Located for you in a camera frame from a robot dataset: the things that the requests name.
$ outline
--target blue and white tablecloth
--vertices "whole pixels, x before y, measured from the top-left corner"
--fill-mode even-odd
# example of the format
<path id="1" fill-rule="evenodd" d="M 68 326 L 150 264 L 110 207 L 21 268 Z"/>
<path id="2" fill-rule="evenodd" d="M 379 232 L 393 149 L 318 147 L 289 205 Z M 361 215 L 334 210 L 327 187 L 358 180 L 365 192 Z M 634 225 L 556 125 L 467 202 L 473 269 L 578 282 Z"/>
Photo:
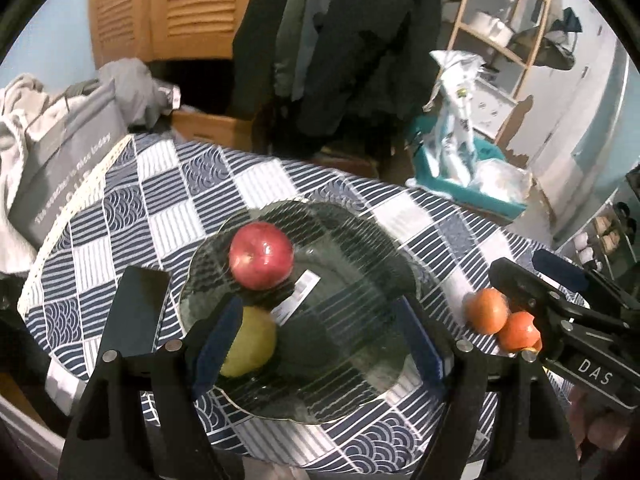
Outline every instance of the blue and white tablecloth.
<path id="1" fill-rule="evenodd" d="M 176 309 L 201 241 L 243 208 L 291 198 L 342 203 L 374 218 L 437 283 L 420 298 L 431 316 L 485 352 L 492 336 L 464 327 L 463 297 L 489 285 L 489 264 L 506 256 L 532 269 L 539 244 L 421 189 L 405 189 L 212 144 L 152 135 L 124 139 L 76 193 L 45 242 L 18 305 L 38 344 L 82 380 L 94 370 L 118 279 L 130 265 L 172 274 L 156 346 L 182 337 Z M 557 383 L 554 386 L 561 394 Z M 443 412 L 408 360 L 391 390 L 337 422 L 306 426 L 265 420 L 212 391 L 197 402 L 210 442 L 263 460 L 332 472 L 408 470 Z M 497 399 L 487 394 L 478 445 L 488 443 Z M 152 395 L 143 394 L 158 424 Z"/>

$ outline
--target black phone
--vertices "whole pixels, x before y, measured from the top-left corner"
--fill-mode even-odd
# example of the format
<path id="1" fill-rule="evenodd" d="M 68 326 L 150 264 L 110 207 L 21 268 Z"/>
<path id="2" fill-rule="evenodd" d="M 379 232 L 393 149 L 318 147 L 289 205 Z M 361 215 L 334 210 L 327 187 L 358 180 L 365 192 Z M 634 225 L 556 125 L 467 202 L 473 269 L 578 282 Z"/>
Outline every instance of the black phone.
<path id="1" fill-rule="evenodd" d="M 127 267 L 111 303 L 98 358 L 107 350 L 123 357 L 154 349 L 171 275 L 164 270 Z"/>

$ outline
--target louvered door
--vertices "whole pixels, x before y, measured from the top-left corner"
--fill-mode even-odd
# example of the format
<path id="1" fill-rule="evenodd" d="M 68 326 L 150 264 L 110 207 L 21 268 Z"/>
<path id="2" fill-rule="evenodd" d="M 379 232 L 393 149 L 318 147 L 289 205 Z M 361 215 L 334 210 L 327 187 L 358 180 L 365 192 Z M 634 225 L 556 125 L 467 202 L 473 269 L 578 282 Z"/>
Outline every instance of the louvered door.
<path id="1" fill-rule="evenodd" d="M 155 59 L 232 57 L 249 0 L 151 0 Z"/>
<path id="2" fill-rule="evenodd" d="M 96 67 L 121 57 L 153 59 L 149 0 L 89 0 Z"/>

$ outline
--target screw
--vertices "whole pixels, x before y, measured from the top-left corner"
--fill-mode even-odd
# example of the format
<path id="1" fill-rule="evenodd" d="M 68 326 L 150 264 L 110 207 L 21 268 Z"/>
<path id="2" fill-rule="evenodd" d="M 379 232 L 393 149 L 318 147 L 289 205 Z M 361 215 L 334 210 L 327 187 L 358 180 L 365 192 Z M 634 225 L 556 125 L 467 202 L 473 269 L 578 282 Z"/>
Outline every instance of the screw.
<path id="1" fill-rule="evenodd" d="M 531 350 L 523 350 L 521 352 L 522 354 L 522 358 L 527 362 L 527 363 L 533 363 L 535 362 L 537 356 L 536 353 L 531 351 Z"/>
<path id="2" fill-rule="evenodd" d="M 105 363 L 115 361 L 116 357 L 118 357 L 118 353 L 115 350 L 107 350 L 104 354 L 102 354 L 102 360 Z"/>
<path id="3" fill-rule="evenodd" d="M 168 341 L 164 347 L 166 348 L 167 352 L 177 352 L 180 348 L 182 348 L 182 341 L 180 341 L 179 339 L 171 339 L 171 341 Z"/>
<path id="4" fill-rule="evenodd" d="M 466 339 L 458 339 L 456 341 L 456 347 L 458 348 L 458 350 L 460 350 L 461 352 L 464 352 L 465 354 L 467 352 L 471 352 L 474 349 L 473 343 L 470 341 L 467 341 Z"/>

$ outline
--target teal plastic basket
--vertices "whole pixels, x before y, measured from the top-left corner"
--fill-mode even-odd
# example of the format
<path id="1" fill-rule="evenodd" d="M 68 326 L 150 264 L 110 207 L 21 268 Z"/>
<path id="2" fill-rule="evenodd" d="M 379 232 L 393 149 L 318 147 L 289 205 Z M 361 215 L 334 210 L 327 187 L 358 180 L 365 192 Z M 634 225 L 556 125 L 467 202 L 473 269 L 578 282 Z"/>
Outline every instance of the teal plastic basket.
<path id="1" fill-rule="evenodd" d="M 416 182 L 432 191 L 445 193 L 456 202 L 471 206 L 474 209 L 487 211 L 508 221 L 515 220 L 527 208 L 526 204 L 503 202 L 480 193 L 478 190 L 459 186 L 439 176 L 433 176 L 427 161 L 425 148 L 419 142 L 419 139 L 422 134 L 433 130 L 437 120 L 438 118 L 433 114 L 421 115 L 414 119 L 407 132 L 407 141 L 414 152 Z M 478 152 L 479 160 L 487 160 L 489 158 L 506 160 L 500 148 L 479 136 L 474 137 L 474 146 L 476 147 L 476 152 Z"/>

